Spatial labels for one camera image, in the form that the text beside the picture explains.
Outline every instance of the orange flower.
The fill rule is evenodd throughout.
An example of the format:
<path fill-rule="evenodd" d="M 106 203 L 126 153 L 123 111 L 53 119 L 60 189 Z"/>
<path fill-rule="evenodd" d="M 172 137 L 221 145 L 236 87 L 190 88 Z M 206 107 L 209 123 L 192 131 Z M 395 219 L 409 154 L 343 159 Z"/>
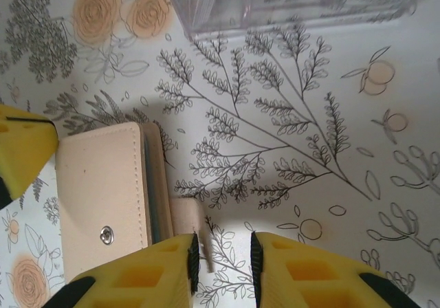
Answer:
<path fill-rule="evenodd" d="M 157 36 L 167 23 L 170 0 L 134 0 L 126 16 L 126 27 L 138 38 Z"/>
<path fill-rule="evenodd" d="M 49 300 L 49 284 L 44 272 L 30 258 L 15 266 L 12 279 L 14 297 L 21 308 L 40 308 Z"/>
<path fill-rule="evenodd" d="M 117 22 L 122 0 L 75 0 L 74 30 L 88 45 L 106 41 Z"/>

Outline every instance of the wallet stitching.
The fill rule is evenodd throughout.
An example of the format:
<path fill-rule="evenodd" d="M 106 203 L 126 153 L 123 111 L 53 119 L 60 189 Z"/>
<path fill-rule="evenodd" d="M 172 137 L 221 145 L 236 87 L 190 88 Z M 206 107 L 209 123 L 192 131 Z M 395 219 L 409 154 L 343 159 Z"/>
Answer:
<path fill-rule="evenodd" d="M 65 143 L 70 143 L 70 142 L 75 142 L 75 141 L 81 141 L 81 140 L 85 140 L 86 138 L 97 138 L 100 136 L 104 136 L 104 135 L 108 135 L 108 134 L 114 134 L 114 133 L 122 133 L 122 132 L 126 132 L 130 130 L 133 133 L 133 161 L 135 164 L 135 181 L 136 181 L 136 196 L 137 196 L 137 211 L 138 211 L 138 222 L 139 222 L 139 235 L 140 235 L 140 245 L 141 248 L 144 247 L 144 237 L 142 236 L 142 220 L 141 220 L 141 212 L 140 212 L 140 195 L 139 195 L 139 180 L 138 180 L 138 165 L 136 164 L 136 158 L 137 158 L 137 153 L 136 153 L 136 136 L 135 136 L 135 131 L 133 128 L 124 128 L 124 129 L 118 129 L 118 130 L 112 130 L 112 131 L 105 131 L 104 133 L 93 133 L 93 132 L 89 132 L 89 133 L 83 133 L 82 135 L 78 135 L 78 136 L 70 136 L 70 137 L 66 137 L 63 140 L 65 141 Z"/>

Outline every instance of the transparent acrylic box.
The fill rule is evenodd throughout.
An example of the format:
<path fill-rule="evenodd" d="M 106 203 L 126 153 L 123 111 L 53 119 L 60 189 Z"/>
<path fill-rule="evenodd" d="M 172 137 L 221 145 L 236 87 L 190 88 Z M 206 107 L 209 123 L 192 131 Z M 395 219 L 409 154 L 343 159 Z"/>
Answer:
<path fill-rule="evenodd" d="M 388 21 L 410 12 L 416 0 L 172 0 L 189 39 L 240 34 L 293 17 L 309 26 Z"/>

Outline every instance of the beige wallet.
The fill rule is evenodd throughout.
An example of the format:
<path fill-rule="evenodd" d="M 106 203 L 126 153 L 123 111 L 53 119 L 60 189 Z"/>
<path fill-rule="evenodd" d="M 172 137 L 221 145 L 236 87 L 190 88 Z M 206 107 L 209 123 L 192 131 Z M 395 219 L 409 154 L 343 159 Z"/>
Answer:
<path fill-rule="evenodd" d="M 62 139 L 56 178 L 66 283 L 175 234 L 198 232 L 210 261 L 199 202 L 168 198 L 157 125 L 127 122 Z"/>

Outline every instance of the wallet snap button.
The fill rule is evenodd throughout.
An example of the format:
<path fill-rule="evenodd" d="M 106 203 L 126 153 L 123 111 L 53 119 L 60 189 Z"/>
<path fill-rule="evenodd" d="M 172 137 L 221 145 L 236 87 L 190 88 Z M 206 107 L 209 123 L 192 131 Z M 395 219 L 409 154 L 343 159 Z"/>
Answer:
<path fill-rule="evenodd" d="M 103 229 L 101 229 L 100 238 L 105 245 L 110 245 L 111 243 L 113 243 L 113 240 L 115 238 L 113 230 L 106 225 Z"/>

